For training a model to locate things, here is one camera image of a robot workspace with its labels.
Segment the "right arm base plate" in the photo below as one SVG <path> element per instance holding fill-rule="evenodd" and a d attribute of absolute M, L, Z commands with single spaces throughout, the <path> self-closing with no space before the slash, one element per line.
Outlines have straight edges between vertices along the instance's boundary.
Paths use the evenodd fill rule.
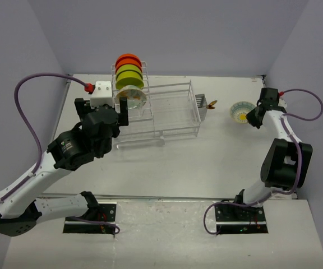
<path fill-rule="evenodd" d="M 263 207 L 214 206 L 216 234 L 267 234 Z"/>

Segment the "floral leaf pattern bowl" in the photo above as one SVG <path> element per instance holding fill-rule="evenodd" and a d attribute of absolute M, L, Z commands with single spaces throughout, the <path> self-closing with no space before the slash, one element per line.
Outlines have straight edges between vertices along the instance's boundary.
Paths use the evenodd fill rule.
<path fill-rule="evenodd" d="M 127 99 L 128 109 L 140 109 L 142 108 L 146 101 L 146 94 L 137 86 L 127 85 L 121 88 L 115 97 L 115 103 L 120 103 L 120 98 Z"/>

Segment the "yellow sun blue pattern bowl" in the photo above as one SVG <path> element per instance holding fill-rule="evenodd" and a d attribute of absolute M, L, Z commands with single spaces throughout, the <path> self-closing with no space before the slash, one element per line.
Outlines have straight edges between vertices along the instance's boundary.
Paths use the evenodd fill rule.
<path fill-rule="evenodd" d="M 251 112 L 256 106 L 247 101 L 239 101 L 230 107 L 229 114 L 231 118 L 240 124 L 247 124 L 246 115 Z"/>

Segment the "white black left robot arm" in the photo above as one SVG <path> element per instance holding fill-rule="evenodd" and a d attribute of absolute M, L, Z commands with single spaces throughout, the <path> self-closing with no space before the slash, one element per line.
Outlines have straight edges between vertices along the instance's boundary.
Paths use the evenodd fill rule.
<path fill-rule="evenodd" d="M 82 98 L 76 99 L 75 105 L 82 114 L 80 122 L 61 133 L 46 152 L 40 151 L 32 169 L 0 191 L 0 234 L 19 236 L 37 224 L 60 218 L 109 226 L 112 234 L 120 232 L 103 216 L 91 192 L 51 200 L 39 197 L 58 180 L 109 153 L 112 140 L 120 134 L 119 128 L 128 125 L 127 98 L 120 98 L 119 112 L 108 104 L 86 109 Z"/>

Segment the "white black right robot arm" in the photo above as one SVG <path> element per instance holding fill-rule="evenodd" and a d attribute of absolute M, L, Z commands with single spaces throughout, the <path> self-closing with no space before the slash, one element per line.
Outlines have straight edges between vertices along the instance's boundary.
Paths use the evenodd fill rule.
<path fill-rule="evenodd" d="M 293 132 L 280 97 L 277 89 L 263 88 L 256 107 L 246 114 L 251 126 L 265 127 L 274 139 L 261 165 L 260 179 L 235 196 L 232 213 L 238 220 L 248 218 L 252 207 L 261 207 L 272 196 L 291 195 L 304 184 L 313 148 Z"/>

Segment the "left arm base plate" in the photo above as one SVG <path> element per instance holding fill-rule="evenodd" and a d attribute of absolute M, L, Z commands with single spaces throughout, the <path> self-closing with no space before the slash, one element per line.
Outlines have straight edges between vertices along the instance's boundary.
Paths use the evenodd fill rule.
<path fill-rule="evenodd" d="M 116 228 L 116 212 L 117 204 L 115 202 L 99 202 L 99 209 L 92 211 L 81 216 L 81 219 L 93 222 L 108 222 L 106 224 L 92 224 L 80 220 L 74 220 L 67 217 L 64 221 L 63 233 L 64 234 L 108 234 L 116 235 L 118 229 Z"/>

